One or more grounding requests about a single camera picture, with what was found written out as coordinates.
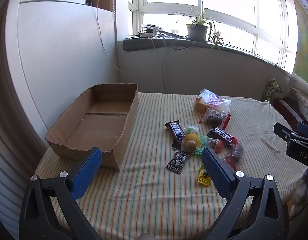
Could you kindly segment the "red dried fruit pack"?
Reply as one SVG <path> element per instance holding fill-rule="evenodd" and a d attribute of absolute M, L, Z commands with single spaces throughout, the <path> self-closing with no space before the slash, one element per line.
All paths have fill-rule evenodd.
<path fill-rule="evenodd" d="M 224 161 L 234 170 L 237 170 L 237 165 L 244 155 L 244 148 L 237 138 L 232 138 L 229 152 L 225 155 Z"/>

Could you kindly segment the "small pale green candy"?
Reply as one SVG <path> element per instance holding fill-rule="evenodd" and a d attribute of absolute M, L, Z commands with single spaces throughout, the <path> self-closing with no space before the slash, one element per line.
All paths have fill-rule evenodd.
<path fill-rule="evenodd" d="M 200 130 L 197 126 L 187 125 L 183 127 L 183 131 L 185 135 L 188 135 L 188 134 L 197 134 Z"/>

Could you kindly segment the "packaged sliced bread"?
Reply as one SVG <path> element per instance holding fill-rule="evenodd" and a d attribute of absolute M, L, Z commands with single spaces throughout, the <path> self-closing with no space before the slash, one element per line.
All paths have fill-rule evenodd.
<path fill-rule="evenodd" d="M 230 112 L 231 100 L 225 99 L 211 92 L 203 89 L 196 98 L 194 109 L 200 113 L 204 113 L 206 108 L 215 108 L 221 113 L 228 114 Z"/>

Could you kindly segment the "small hanging plant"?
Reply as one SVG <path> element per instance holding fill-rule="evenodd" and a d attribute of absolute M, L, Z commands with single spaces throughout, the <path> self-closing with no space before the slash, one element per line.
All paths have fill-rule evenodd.
<path fill-rule="evenodd" d="M 224 40 L 221 37 L 221 32 L 216 30 L 214 21 L 209 22 L 208 42 L 211 43 L 210 51 L 217 49 L 222 54 Z"/>

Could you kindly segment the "brown ball candy yellow wrapper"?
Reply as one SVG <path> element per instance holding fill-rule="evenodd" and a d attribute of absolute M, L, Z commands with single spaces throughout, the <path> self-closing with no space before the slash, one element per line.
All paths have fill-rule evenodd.
<path fill-rule="evenodd" d="M 201 142 L 200 142 L 200 140 L 198 138 L 198 135 L 196 133 L 189 133 L 189 134 L 187 134 L 183 138 L 182 144 L 185 144 L 185 143 L 190 142 L 190 141 L 194 142 L 197 147 L 201 145 Z"/>

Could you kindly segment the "green snack packet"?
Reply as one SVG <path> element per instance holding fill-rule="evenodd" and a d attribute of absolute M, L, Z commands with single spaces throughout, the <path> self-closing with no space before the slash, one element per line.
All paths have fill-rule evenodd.
<path fill-rule="evenodd" d="M 197 155 L 201 155 L 203 149 L 208 145 L 209 137 L 205 135 L 198 135 L 197 137 L 198 137 L 198 144 L 196 151 L 194 153 Z"/>

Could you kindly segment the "Snickers bar English label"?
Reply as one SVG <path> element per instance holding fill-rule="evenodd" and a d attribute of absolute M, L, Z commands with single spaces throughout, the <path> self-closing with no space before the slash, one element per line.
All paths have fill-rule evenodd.
<path fill-rule="evenodd" d="M 172 148 L 179 150 L 181 148 L 181 143 L 185 137 L 185 133 L 181 128 L 179 120 L 167 122 L 164 124 L 164 126 L 169 130 L 172 136 L 173 139 Z"/>

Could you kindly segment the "Snickers bar Chinese label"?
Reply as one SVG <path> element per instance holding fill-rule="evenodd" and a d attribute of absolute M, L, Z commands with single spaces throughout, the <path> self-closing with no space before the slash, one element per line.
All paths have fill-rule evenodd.
<path fill-rule="evenodd" d="M 238 143 L 238 139 L 236 137 L 228 134 L 226 131 L 218 127 L 212 128 L 208 132 L 207 136 L 212 139 L 220 140 L 227 148 L 231 148 L 233 145 Z"/>

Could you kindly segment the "brown ball candy pink wrapper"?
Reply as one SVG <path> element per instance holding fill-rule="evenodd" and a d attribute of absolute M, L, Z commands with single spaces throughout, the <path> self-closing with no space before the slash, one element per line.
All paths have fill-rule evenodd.
<path fill-rule="evenodd" d="M 185 142 L 182 142 L 181 144 L 181 150 L 187 154 L 192 154 L 196 151 L 197 149 L 197 144 L 196 142 L 192 140 L 188 140 Z"/>

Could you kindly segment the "brown cardboard box tray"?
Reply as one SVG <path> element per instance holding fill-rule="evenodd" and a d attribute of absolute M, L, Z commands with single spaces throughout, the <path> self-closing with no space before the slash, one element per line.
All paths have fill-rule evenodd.
<path fill-rule="evenodd" d="M 97 147 L 101 166 L 120 170 L 137 108 L 137 84 L 94 85 L 60 115 L 45 139 L 55 154 L 72 160 L 82 160 Z"/>

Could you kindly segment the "dark cake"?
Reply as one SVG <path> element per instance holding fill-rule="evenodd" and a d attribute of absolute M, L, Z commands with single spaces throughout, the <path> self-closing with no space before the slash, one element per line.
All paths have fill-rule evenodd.
<path fill-rule="evenodd" d="M 225 130 L 230 121 L 230 117 L 230 113 L 223 113 L 218 111 L 216 108 L 207 107 L 198 123 L 201 125 L 207 125 L 210 128 L 221 128 Z"/>

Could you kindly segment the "striped tablecloth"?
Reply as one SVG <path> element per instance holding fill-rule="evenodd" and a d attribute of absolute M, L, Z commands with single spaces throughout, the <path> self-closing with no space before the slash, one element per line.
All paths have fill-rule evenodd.
<path fill-rule="evenodd" d="M 198 124 L 193 95 L 140 93 L 125 157 L 119 171 L 101 168 L 77 203 L 103 239 L 198 239 L 226 205 L 202 167 L 201 149 L 178 153 L 166 124 L 195 127 L 201 142 L 209 127 Z M 268 101 L 230 98 L 226 132 L 240 148 L 223 147 L 236 170 L 249 177 L 274 177 L 282 203 L 288 202 L 305 166 L 288 157 L 274 125 L 287 122 Z"/>

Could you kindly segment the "black patterned snack packet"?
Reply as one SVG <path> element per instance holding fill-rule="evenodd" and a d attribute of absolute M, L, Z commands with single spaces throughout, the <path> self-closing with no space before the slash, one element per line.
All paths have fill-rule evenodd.
<path fill-rule="evenodd" d="M 190 154 L 182 150 L 176 150 L 174 157 L 168 162 L 166 168 L 176 174 L 180 174 L 183 170 L 185 161 L 189 158 Z"/>

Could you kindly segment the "potted spider plant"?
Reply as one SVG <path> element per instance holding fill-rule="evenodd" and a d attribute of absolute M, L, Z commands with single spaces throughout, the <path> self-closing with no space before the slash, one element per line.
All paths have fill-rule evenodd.
<path fill-rule="evenodd" d="M 203 0 L 197 9 L 193 9 L 189 6 L 189 9 L 195 15 L 188 15 L 179 12 L 185 19 L 189 20 L 187 23 L 187 38 L 191 41 L 197 42 L 209 42 L 211 39 L 212 32 L 215 29 L 215 24 L 213 19 L 209 16 L 209 9 L 204 7 Z"/>

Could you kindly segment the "green tissue pack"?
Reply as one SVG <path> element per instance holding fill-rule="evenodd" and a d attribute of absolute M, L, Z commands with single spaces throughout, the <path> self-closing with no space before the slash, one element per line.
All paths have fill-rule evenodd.
<path fill-rule="evenodd" d="M 282 92 L 277 81 L 274 78 L 271 78 L 269 83 L 265 86 L 261 101 L 267 100 L 268 102 L 273 103 L 275 100 L 283 100 L 284 96 L 285 94 Z"/>

